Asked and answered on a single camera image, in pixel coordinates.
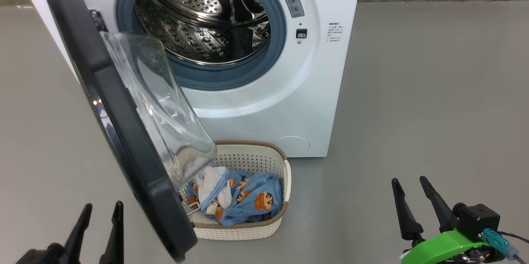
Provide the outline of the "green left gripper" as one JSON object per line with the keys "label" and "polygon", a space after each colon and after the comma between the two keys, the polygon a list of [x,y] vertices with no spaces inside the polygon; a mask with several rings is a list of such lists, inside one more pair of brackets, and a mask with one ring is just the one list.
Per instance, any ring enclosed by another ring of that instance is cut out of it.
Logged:
{"label": "green left gripper", "polygon": [[[51,243],[47,249],[29,249],[16,264],[79,264],[85,230],[91,220],[93,206],[88,203],[81,211],[66,243]],[[100,264],[124,264],[124,205],[117,201],[112,215],[112,230]]]}

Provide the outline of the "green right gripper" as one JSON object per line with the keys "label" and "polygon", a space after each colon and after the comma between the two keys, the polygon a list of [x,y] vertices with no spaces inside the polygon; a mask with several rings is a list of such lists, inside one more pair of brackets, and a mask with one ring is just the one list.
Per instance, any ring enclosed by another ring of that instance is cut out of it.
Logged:
{"label": "green right gripper", "polygon": [[458,218],[425,176],[419,178],[422,189],[431,201],[439,222],[439,232],[424,241],[419,224],[405,200],[405,192],[397,178],[391,181],[401,237],[405,241],[424,241],[400,256],[401,264],[489,264],[505,256],[486,242],[473,242],[457,230]]}

